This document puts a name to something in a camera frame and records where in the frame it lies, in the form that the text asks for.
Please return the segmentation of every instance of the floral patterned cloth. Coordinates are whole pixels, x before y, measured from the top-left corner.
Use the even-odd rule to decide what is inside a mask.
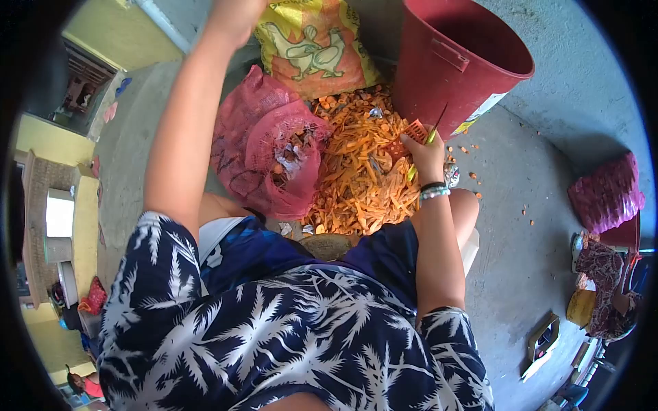
[[[103,310],[101,386],[113,410],[254,410],[299,392],[333,410],[493,410],[466,313],[414,321],[330,264],[202,298],[193,237],[146,212]]]
[[[587,275],[596,285],[596,301],[590,319],[590,335],[608,342],[621,339],[636,323],[637,302],[641,295],[630,291],[630,306],[625,315],[613,307],[615,289],[621,279],[624,262],[619,253],[594,240],[588,241],[576,260],[576,271]]]

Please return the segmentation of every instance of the chicken illustration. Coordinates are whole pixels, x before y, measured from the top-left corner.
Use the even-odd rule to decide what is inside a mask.
[[[314,26],[308,25],[304,27],[304,38],[299,43],[288,41],[275,23],[267,22],[262,27],[270,34],[270,39],[274,43],[279,57],[287,59],[294,68],[299,70],[299,74],[292,76],[291,79],[299,81],[307,74],[313,74],[318,71],[313,70],[313,72],[310,72],[311,64],[315,57],[313,52],[322,49],[322,46],[313,41],[318,34],[318,30]]]
[[[345,72],[336,71],[336,68],[340,63],[340,59],[343,58],[344,51],[345,41],[340,34],[340,29],[338,27],[331,28],[329,29],[329,46],[313,51],[313,62],[311,64],[316,71],[324,71],[322,78],[342,77]]]

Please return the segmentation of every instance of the beaded bracelet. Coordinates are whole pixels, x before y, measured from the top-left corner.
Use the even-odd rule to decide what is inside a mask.
[[[438,197],[440,195],[449,195],[449,194],[450,194],[450,189],[446,187],[445,184],[443,183],[428,184],[428,185],[424,185],[420,190],[420,201],[423,202],[424,200],[433,199],[434,197]]]

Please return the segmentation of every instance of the bracelet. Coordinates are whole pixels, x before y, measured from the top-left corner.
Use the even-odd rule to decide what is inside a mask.
[[[435,181],[434,183],[428,183],[428,184],[423,185],[420,188],[420,192],[423,192],[426,189],[432,188],[432,187],[447,187],[447,184],[445,182],[442,182],[442,181]]]
[[[425,200],[433,199],[440,195],[449,195],[450,189],[445,186],[444,183],[432,183],[424,185],[420,190],[420,202],[422,203]]]

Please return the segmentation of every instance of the shorts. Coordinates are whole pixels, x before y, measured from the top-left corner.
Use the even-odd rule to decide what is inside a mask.
[[[416,231],[411,221],[406,220],[384,224],[330,264],[351,268],[379,281],[407,308],[416,310],[417,255]],[[201,227],[199,257],[201,279],[210,294],[271,278],[299,266],[327,264],[314,258],[297,241],[266,229],[253,216],[220,218]]]

